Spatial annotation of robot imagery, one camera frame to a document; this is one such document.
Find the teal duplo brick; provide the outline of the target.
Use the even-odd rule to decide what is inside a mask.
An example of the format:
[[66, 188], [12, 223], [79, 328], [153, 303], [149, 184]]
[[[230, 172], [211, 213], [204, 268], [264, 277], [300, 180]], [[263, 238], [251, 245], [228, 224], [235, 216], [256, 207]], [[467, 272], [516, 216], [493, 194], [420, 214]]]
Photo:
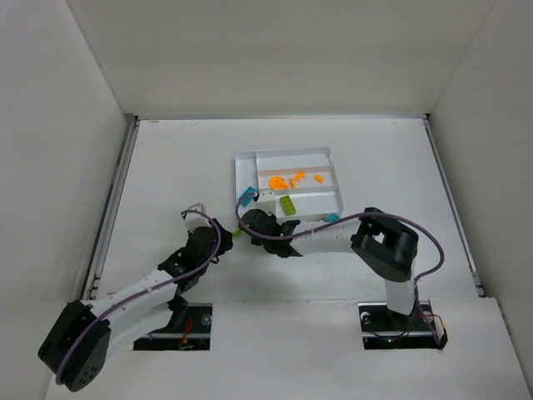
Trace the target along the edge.
[[238, 203], [246, 208], [250, 203], [258, 199], [259, 192], [254, 187], [248, 187], [238, 198]]

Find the green duplo brick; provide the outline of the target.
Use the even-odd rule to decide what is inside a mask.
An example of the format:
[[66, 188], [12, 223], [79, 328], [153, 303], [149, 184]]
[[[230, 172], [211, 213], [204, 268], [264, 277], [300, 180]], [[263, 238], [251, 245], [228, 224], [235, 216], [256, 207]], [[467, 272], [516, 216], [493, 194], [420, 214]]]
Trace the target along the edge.
[[281, 209], [286, 216], [294, 216], [296, 214], [296, 207], [289, 195], [280, 197], [279, 201]]

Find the orange lego pieces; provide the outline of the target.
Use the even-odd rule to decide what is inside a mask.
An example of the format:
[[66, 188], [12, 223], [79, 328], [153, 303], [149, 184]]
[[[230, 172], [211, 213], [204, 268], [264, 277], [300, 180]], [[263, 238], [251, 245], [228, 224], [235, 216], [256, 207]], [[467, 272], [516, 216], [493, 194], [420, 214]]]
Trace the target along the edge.
[[305, 170], [272, 170], [257, 174], [260, 188], [275, 191], [316, 188], [326, 186], [330, 182], [326, 174]]

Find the teal and green duplo stack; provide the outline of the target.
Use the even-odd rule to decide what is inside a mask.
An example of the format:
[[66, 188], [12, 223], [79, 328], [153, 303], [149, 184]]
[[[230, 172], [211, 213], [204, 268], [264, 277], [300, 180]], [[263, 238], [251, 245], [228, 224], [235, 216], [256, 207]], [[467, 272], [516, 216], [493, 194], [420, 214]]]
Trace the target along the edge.
[[327, 223], [332, 223], [332, 222], [338, 221], [340, 219], [341, 219], [341, 216], [339, 214], [332, 213], [332, 214], [330, 214], [330, 215], [328, 215], [326, 217], [326, 222]]

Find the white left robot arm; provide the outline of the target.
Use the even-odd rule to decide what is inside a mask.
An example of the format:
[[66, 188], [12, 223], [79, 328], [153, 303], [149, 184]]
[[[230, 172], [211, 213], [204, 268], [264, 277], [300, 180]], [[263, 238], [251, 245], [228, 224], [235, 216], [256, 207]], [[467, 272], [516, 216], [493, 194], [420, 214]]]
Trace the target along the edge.
[[69, 302], [38, 349], [38, 358], [59, 384], [73, 393], [82, 390], [121, 347], [166, 325], [179, 325], [188, 307], [183, 294], [231, 249], [232, 233], [210, 220], [130, 287], [93, 302]]

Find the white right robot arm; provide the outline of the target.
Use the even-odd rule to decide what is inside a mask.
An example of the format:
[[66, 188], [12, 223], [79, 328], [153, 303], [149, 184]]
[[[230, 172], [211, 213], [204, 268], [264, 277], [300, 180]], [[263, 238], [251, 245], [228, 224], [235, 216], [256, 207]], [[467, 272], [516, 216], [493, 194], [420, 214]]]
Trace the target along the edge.
[[297, 219], [279, 223], [260, 209], [245, 212], [239, 223], [247, 228], [252, 244], [262, 246], [280, 258], [304, 257], [314, 253], [356, 254], [385, 281], [386, 306], [390, 312], [408, 316], [415, 307], [413, 263], [419, 236], [395, 219], [377, 216], [351, 221], [340, 219], [334, 225]]

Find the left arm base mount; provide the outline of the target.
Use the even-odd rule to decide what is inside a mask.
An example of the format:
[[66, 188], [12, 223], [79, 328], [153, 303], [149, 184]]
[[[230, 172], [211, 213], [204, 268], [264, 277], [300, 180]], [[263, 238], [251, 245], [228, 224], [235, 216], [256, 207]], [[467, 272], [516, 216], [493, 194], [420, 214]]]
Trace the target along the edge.
[[180, 324], [171, 321], [133, 344], [134, 351], [208, 351], [211, 347], [212, 303], [193, 303]]

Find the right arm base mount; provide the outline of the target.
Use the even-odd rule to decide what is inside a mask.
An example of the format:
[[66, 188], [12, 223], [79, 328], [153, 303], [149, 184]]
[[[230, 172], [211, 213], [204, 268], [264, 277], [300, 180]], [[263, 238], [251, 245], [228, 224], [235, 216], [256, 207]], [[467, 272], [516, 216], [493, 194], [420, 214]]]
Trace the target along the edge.
[[365, 350], [435, 349], [448, 343], [446, 326], [430, 302], [415, 306], [409, 316], [392, 312], [384, 302], [358, 304]]

